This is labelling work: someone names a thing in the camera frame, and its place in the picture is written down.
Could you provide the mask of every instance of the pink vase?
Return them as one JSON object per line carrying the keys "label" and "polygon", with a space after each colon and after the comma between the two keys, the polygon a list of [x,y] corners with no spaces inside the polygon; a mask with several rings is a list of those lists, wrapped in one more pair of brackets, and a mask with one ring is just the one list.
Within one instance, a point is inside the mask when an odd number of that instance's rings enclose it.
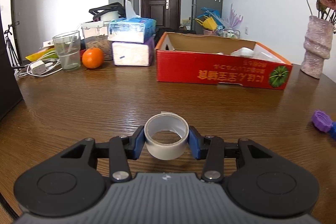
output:
{"label": "pink vase", "polygon": [[323,63],[330,58],[334,25],[317,16],[310,16],[303,47],[306,49],[301,70],[311,77],[320,79]]}

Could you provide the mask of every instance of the table surface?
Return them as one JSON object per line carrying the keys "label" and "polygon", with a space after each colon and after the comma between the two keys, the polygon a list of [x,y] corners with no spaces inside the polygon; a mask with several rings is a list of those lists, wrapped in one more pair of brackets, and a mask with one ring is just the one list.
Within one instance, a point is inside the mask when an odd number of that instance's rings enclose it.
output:
{"label": "table surface", "polygon": [[[13,196],[16,178],[64,148],[93,137],[106,142],[131,135],[161,111],[174,112],[202,135],[229,142],[250,138],[313,173],[320,197],[312,215],[322,223],[336,219],[336,141],[311,123],[316,109],[336,120],[336,83],[326,76],[313,79],[293,68],[284,91],[234,85],[159,83],[155,67],[114,67],[61,71],[52,76],[20,79],[24,97],[0,122],[0,191],[19,212]],[[135,172],[196,172],[187,151],[178,159],[162,161],[144,148],[140,159],[129,161]],[[225,159],[225,174],[235,162]],[[108,174],[108,161],[98,170]],[[0,209],[0,222],[10,223]]]}

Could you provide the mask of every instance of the orange fruit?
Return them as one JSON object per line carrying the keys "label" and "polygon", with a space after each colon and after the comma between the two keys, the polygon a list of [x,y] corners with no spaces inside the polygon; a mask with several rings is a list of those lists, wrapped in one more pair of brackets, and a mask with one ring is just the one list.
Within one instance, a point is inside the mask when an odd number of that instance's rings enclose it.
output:
{"label": "orange fruit", "polygon": [[88,69],[95,69],[104,62],[104,53],[99,48],[90,48],[83,53],[82,62]]}

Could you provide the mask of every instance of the white tape roll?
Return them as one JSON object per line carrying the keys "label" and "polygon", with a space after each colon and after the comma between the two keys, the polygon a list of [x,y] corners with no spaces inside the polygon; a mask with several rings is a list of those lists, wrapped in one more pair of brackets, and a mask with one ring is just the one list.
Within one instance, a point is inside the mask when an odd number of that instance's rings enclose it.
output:
{"label": "white tape roll", "polygon": [[[189,125],[179,115],[162,112],[150,118],[145,124],[146,145],[149,153],[160,160],[173,160],[181,156],[187,146]],[[152,136],[159,131],[172,131],[181,139],[172,144],[159,143]]]}

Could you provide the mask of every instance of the purple cap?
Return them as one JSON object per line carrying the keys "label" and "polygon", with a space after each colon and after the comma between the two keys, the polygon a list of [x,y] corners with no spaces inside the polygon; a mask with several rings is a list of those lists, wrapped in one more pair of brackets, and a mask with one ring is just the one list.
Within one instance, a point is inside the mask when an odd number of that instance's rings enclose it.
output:
{"label": "purple cap", "polygon": [[330,117],[325,114],[325,112],[316,110],[311,117],[311,120],[313,121],[314,126],[317,127],[318,130],[328,133],[331,129],[333,122],[330,119]]}

